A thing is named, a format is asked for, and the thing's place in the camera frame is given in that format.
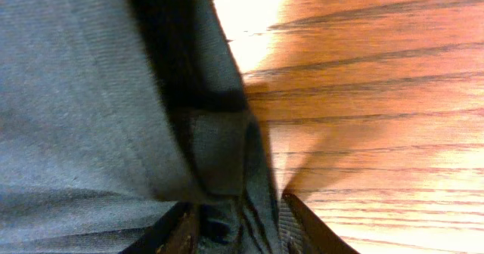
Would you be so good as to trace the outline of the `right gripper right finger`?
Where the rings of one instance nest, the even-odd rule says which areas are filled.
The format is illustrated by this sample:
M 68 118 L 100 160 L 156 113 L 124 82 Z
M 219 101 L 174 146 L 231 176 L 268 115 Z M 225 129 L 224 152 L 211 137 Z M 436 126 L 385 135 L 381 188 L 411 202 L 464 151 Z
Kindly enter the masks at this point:
M 359 254 L 300 198 L 288 192 L 281 196 L 279 234 L 284 254 Z

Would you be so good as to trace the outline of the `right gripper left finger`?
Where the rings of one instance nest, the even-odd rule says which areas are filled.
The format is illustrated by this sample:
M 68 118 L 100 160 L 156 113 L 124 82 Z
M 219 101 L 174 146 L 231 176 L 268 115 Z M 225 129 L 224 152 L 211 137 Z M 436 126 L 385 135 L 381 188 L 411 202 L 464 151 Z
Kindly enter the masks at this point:
M 198 240 L 199 206 L 176 203 L 120 254 L 195 254 Z

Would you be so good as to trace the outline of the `black t-shirt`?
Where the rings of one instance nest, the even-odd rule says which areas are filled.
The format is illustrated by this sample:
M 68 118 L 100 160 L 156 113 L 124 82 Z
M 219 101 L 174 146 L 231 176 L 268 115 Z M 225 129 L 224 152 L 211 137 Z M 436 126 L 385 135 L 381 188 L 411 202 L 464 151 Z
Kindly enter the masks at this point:
M 176 203 L 196 253 L 279 253 L 212 0 L 1 0 L 1 251 L 120 253 Z

